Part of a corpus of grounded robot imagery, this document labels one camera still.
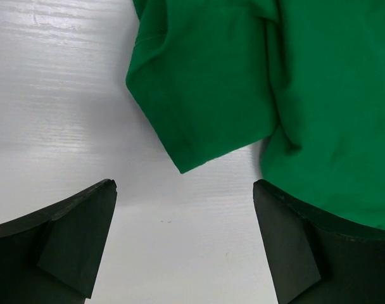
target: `white background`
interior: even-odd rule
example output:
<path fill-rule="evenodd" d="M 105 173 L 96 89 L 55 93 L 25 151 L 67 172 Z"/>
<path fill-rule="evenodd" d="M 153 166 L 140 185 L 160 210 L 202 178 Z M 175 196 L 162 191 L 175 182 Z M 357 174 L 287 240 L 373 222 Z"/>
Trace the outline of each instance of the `white background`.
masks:
<path fill-rule="evenodd" d="M 115 179 L 90 304 L 276 303 L 259 145 L 180 175 L 124 79 L 131 0 L 0 0 L 0 224 Z"/>

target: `green fabric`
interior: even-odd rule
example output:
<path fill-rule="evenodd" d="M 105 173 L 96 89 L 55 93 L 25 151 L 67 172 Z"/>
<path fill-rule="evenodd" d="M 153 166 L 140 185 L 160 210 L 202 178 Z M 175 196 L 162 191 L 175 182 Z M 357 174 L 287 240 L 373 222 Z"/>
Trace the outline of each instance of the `green fabric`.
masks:
<path fill-rule="evenodd" d="M 385 229 L 385 0 L 134 0 L 127 86 L 181 172 L 271 136 L 266 180 Z"/>

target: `seam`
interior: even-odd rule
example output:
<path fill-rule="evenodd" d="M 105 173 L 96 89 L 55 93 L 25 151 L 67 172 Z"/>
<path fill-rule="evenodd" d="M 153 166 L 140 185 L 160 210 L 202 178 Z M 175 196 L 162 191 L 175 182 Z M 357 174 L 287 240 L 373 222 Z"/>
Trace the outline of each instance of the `seam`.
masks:
<path fill-rule="evenodd" d="M 148 32 L 143 32 L 138 34 L 136 38 L 136 44 L 139 44 L 142 41 L 148 40 L 150 38 L 156 38 L 160 36 L 164 36 L 167 33 L 167 28 L 160 28 L 158 30 L 150 30 Z"/>
<path fill-rule="evenodd" d="M 136 41 L 136 43 L 135 43 L 135 46 L 138 46 L 142 42 L 145 42 L 145 41 L 148 41 L 148 40 L 151 40 L 151 39 L 154 39 L 154 38 L 164 37 L 164 36 L 166 36 L 166 34 L 157 34 L 157 35 L 152 35 L 152 36 L 149 36 L 149 37 L 144 37 L 142 39 L 138 39 Z"/>

